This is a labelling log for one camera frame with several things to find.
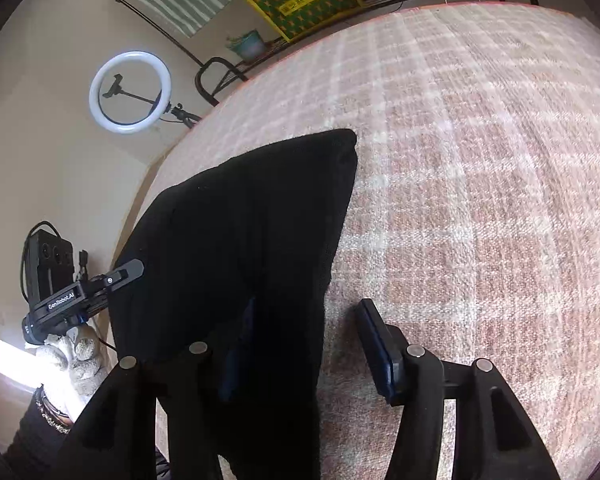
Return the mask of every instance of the ring light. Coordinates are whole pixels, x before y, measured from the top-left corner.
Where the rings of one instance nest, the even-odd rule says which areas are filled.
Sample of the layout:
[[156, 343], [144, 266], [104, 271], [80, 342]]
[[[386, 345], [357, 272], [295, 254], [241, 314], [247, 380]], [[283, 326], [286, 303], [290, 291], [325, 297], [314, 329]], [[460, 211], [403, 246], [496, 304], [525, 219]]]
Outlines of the ring light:
[[[100, 107], [100, 86], [102, 85], [105, 75], [111, 68], [126, 61], [142, 61], [154, 67], [154, 70], [158, 73], [158, 77], [160, 78], [161, 87], [158, 102], [152, 107], [151, 113], [141, 121], [131, 124], [121, 124], [112, 121], [104, 114]], [[170, 97], [171, 75], [169, 74], [167, 66], [160, 59], [148, 52], [124, 52], [123, 54], [118, 54], [116, 57], [109, 59], [101, 69], [98, 70], [96, 77], [91, 81], [91, 88], [89, 89], [89, 110], [91, 111], [93, 118], [96, 119], [96, 122], [103, 128], [116, 134], [128, 135], [143, 130], [160, 119], [160, 116], [165, 113], [170, 105]]]

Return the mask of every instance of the silver screw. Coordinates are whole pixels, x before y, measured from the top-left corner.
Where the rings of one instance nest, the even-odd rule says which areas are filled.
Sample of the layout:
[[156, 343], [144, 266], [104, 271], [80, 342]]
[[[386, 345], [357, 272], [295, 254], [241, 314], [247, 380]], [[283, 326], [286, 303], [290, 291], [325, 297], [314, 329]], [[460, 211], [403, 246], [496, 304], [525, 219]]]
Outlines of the silver screw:
[[136, 366], [136, 358], [132, 355], [124, 356], [120, 359], [120, 368], [124, 368], [125, 370], [131, 370], [134, 366]]
[[478, 367], [478, 370], [482, 370], [483, 372], [491, 372], [493, 370], [493, 364], [488, 359], [478, 359], [475, 365]]
[[195, 343], [191, 343], [189, 345], [189, 352], [192, 354], [203, 354], [206, 352], [206, 343], [204, 341], [196, 341]]
[[412, 357], [422, 357], [424, 355], [424, 348], [421, 345], [409, 345], [407, 346], [407, 354]]

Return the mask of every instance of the hand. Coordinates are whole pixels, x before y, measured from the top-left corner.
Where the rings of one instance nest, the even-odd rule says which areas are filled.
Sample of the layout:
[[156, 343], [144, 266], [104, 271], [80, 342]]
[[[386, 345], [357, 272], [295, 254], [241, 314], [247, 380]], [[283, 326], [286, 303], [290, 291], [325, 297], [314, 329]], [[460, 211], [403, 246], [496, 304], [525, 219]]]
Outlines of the hand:
[[45, 364], [46, 398], [75, 422], [107, 377], [96, 331], [84, 324], [62, 337], [49, 335], [36, 357]]

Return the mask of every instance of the bedspread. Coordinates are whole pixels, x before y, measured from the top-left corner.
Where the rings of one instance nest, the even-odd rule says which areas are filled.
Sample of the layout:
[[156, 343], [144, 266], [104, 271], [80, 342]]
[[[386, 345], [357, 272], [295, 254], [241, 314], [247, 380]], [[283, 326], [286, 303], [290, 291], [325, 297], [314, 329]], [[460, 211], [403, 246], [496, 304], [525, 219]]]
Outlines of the bedspread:
[[216, 107], [144, 208], [231, 156], [330, 128], [357, 133], [359, 164], [325, 299], [323, 478], [384, 478], [398, 430], [348, 314], [369, 297], [440, 358], [492, 359], [561, 477], [585, 479], [600, 460], [600, 31], [509, 4], [347, 28]]

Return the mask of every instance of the bright light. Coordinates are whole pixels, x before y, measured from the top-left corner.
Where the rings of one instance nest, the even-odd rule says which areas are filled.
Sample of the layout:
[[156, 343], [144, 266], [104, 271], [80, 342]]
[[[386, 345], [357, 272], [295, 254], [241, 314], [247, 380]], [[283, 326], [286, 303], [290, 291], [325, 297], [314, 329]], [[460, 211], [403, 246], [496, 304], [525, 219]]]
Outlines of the bright light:
[[42, 384], [42, 370], [35, 355], [0, 340], [0, 373], [29, 388]]

